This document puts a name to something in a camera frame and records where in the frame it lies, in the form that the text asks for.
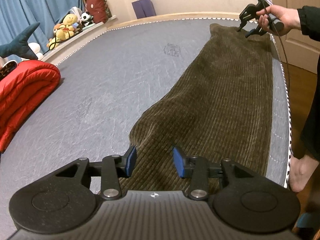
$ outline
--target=wooden door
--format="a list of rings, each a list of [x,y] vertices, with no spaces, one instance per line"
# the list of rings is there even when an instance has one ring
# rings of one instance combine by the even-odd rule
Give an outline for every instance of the wooden door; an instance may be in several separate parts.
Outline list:
[[[287,8],[302,8],[304,5],[320,7],[320,0],[272,0],[272,2]],[[276,37],[276,41],[281,60],[285,62],[279,38]],[[299,30],[290,31],[282,37],[282,41],[288,63],[314,73],[317,72],[320,42],[313,41],[308,36],[303,36]]]

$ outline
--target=black cable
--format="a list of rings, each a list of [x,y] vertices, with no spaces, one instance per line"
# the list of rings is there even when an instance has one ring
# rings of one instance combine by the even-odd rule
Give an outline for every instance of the black cable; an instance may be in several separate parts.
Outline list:
[[[266,8],[266,6],[264,5],[264,3],[262,3],[262,4],[263,4],[264,9],[266,10],[266,13],[267,13],[267,8]],[[289,97],[289,93],[290,93],[290,72],[289,72],[288,59],[287,59],[287,55],[286,55],[285,50],[284,50],[284,45],[283,45],[283,43],[282,43],[282,39],[281,39],[281,37],[280,37],[280,35],[279,35],[279,33],[278,33],[278,30],[276,29],[276,26],[275,26],[274,22],[273,22],[273,21],[271,21],[271,22],[272,22],[272,25],[273,25],[274,30],[275,30],[276,33],[277,33],[277,36],[278,36],[279,39],[280,39],[280,43],[281,43],[282,50],[283,50],[284,57],[285,57],[285,62],[286,62],[286,65],[287,65],[287,73],[288,73],[288,97]]]

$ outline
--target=black pants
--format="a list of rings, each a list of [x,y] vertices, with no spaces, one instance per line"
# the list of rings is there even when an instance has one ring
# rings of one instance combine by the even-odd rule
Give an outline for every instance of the black pants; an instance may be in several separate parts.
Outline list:
[[[317,72],[316,92],[310,113],[301,133],[301,140],[314,158],[320,161],[320,57]]]

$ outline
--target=sleeve cuff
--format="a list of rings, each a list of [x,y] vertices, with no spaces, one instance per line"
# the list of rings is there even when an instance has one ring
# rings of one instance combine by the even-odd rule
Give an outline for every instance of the sleeve cuff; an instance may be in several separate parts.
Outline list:
[[[299,8],[297,10],[298,10],[299,18],[300,18],[301,32],[303,35],[308,35],[306,13],[303,8]]]

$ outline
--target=red blanket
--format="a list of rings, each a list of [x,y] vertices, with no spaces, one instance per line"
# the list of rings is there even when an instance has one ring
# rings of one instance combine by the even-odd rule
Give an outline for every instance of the red blanket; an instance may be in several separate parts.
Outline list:
[[[57,87],[60,78],[56,66],[27,60],[0,81],[0,152],[30,113]]]

